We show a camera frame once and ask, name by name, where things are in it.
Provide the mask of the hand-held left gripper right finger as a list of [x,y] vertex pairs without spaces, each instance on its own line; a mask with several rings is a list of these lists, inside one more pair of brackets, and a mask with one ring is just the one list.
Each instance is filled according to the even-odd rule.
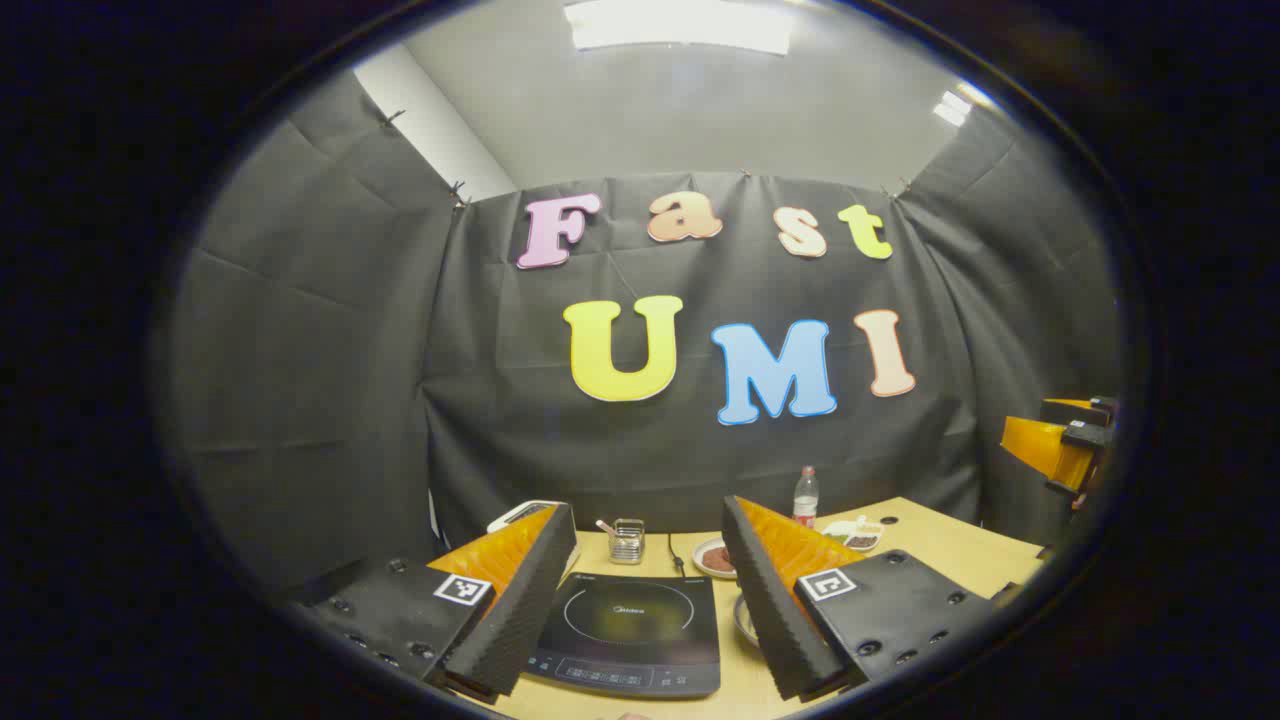
[[986,623],[995,602],[902,550],[865,556],[739,496],[722,537],[780,694],[878,682]]

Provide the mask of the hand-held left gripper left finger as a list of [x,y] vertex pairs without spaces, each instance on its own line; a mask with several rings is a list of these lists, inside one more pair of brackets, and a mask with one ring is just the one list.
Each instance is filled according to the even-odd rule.
[[524,503],[438,559],[370,561],[315,582],[300,609],[416,682],[493,701],[513,691],[576,548],[567,503]]

